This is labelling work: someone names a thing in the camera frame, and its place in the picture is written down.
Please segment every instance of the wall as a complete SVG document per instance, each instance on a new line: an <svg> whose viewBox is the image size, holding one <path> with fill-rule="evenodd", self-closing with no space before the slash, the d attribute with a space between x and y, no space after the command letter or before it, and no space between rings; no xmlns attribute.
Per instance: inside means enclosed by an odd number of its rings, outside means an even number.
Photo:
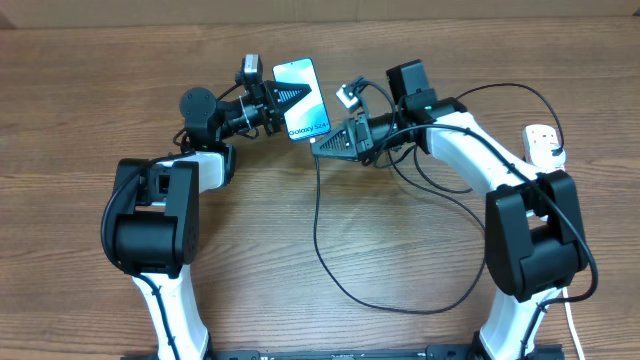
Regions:
<svg viewBox="0 0 640 360"><path fill-rule="evenodd" d="M639 0L0 0L0 28L628 16L638 8Z"/></svg>

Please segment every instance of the white cable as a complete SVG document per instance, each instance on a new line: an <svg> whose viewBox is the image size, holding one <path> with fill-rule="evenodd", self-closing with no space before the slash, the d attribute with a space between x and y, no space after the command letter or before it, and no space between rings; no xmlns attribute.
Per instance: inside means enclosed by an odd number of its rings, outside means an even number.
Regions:
<svg viewBox="0 0 640 360"><path fill-rule="evenodd" d="M562 296L564 298L569 297L569 292L567 288L562 288ZM584 360L584 352L582 351L582 345L580 345L580 338L578 338L578 332L576 331L576 326L573 324L573 315L571 315L571 304L568 302L564 303L564 311L567 314L567 324L569 324L569 331L571 332L571 338L573 338L573 343L576 346L576 352L578 353L578 359Z"/></svg>

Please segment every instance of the wood grain surface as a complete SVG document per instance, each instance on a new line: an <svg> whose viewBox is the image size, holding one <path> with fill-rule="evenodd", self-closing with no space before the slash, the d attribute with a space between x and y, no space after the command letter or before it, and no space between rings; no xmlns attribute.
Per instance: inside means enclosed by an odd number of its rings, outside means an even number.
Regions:
<svg viewBox="0 0 640 360"><path fill-rule="evenodd" d="M105 258L100 218L116 164L169 151L178 101L193 86L220 94L246 53L265 69L313 58L330 117L332 96L363 74L420 58L441 97L515 81L541 91L566 134L600 288L574 306L588 358L636 359L640 346L640 19L520 19L182 26L0 32L0 358L118 359L154 352L144 300ZM265 78L270 78L265 71ZM388 111L368 90L371 110ZM508 149L527 124L551 123L520 89L465 104ZM458 308L420 317L354 303L331 282L312 244L315 170L308 145L279 134L232 139L230 186L201 196L193 281L218 350L420 348L468 343L495 286L485 271ZM464 186L441 163L425 171ZM455 301L483 256L482 233L455 205L388 170L321 161L320 247L354 295L431 309ZM416 181L410 161L401 166ZM483 215L481 199L459 199ZM584 291L588 274L570 291ZM560 306L541 343L573 345Z"/></svg>

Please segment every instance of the black metal base plate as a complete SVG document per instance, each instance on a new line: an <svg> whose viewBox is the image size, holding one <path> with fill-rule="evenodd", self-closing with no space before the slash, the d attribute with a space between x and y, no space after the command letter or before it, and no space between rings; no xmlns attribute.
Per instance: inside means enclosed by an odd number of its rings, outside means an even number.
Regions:
<svg viewBox="0 0 640 360"><path fill-rule="evenodd" d="M374 351L309 351L259 353L257 351L217 351L207 360L476 360L467 359L470 345L430 345L426 350L374 350ZM136 357L123 359L157 359ZM561 345L536 346L536 351L527 360L564 360Z"/></svg>
<svg viewBox="0 0 640 360"><path fill-rule="evenodd" d="M425 350L425 360L483 360L481 355L467 357L471 345L430 345ZM562 345L536 345L527 360L564 360Z"/></svg>

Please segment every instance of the blue phone display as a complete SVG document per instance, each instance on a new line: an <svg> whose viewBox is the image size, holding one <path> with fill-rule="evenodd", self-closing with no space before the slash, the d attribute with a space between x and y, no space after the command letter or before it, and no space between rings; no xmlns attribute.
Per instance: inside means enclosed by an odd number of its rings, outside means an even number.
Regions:
<svg viewBox="0 0 640 360"><path fill-rule="evenodd" d="M311 59L276 65L273 67L273 78L277 82L308 84L311 87L311 93L284 114L291 140L302 140L331 131L329 116Z"/></svg>

